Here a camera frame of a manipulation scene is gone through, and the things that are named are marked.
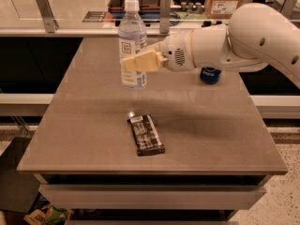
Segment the white robotic arm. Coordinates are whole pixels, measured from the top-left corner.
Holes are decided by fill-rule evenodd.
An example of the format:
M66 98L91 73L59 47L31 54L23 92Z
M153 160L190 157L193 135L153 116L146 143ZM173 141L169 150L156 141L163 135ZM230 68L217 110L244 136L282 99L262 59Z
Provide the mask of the white robotic arm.
M268 64L300 88L300 30L262 4L241 6L228 26L214 25L167 36L144 52L125 58L127 70L172 71L211 67L254 71Z

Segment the plastic bottle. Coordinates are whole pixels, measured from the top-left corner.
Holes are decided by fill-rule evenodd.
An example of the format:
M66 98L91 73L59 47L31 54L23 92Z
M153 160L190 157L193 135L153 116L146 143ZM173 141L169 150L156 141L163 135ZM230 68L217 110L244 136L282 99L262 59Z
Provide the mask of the plastic bottle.
M146 26L139 15L138 0L125 0L125 16L118 28L120 58L132 55L147 46ZM147 84L145 72L128 72L121 66L122 84L129 89L143 89Z

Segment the floor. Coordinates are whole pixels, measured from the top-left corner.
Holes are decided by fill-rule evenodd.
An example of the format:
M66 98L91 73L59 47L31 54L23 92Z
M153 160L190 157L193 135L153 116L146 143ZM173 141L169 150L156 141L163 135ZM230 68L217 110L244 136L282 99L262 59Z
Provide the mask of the floor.
M37 126L29 126L32 136ZM232 221L239 225L300 224L300 127L269 127L276 147L289 172L274 176L266 185L267 193L249 210L239 211ZM24 136L18 127L0 124L0 155L15 136ZM0 211L0 225L6 225Z

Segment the white bottle cap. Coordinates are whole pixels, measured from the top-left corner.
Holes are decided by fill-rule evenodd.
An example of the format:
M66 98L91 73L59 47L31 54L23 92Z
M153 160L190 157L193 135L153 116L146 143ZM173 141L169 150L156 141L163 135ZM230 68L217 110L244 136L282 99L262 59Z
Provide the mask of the white bottle cap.
M125 0L125 11L139 11L140 3L139 0Z

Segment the label on box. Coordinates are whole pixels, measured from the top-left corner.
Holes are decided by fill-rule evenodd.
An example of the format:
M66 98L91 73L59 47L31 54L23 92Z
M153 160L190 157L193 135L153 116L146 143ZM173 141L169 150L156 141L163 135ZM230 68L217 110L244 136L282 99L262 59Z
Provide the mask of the label on box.
M233 14L237 8L237 1L214 1L211 14Z

